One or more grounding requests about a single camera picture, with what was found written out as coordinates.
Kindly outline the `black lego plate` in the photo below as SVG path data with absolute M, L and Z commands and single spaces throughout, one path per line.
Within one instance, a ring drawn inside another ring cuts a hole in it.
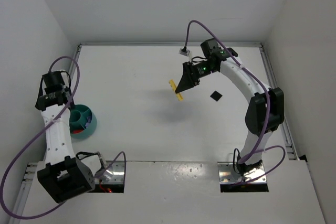
M 214 92 L 210 95 L 210 97 L 211 97 L 213 100 L 215 100 L 216 102 L 218 102 L 218 101 L 221 99 L 222 96 L 223 96 L 223 95 L 220 94 L 220 93 L 217 92 L 217 91 L 214 91 Z

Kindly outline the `red curved lego brick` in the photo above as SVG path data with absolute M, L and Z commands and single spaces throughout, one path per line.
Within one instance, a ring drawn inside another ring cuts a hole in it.
M 83 132 L 83 129 L 80 129 L 80 130 L 73 130 L 73 131 L 72 131 L 72 134 L 79 134 L 79 133 L 81 133 L 81 132 Z

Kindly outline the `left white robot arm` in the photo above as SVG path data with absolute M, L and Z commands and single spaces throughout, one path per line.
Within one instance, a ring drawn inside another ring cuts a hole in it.
M 42 76 L 36 108 L 48 129 L 45 167 L 37 172 L 37 178 L 56 203 L 94 190 L 95 175 L 106 167 L 99 152 L 74 152 L 72 139 L 90 137 L 97 119 L 86 105 L 71 103 L 66 108 L 70 95 L 68 72 L 58 70 Z

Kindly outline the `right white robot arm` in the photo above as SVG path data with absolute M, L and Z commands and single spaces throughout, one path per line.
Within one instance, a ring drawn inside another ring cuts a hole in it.
M 191 89 L 199 85 L 201 78 L 218 72 L 243 94 L 248 102 L 245 115 L 248 134 L 234 168 L 244 175 L 261 165 L 262 152 L 269 138 L 284 121 L 284 93 L 256 78 L 243 66 L 234 49 L 221 48 L 215 39 L 201 43 L 201 49 L 203 60 L 198 63 L 189 60 L 182 64 L 183 73 L 175 93 Z

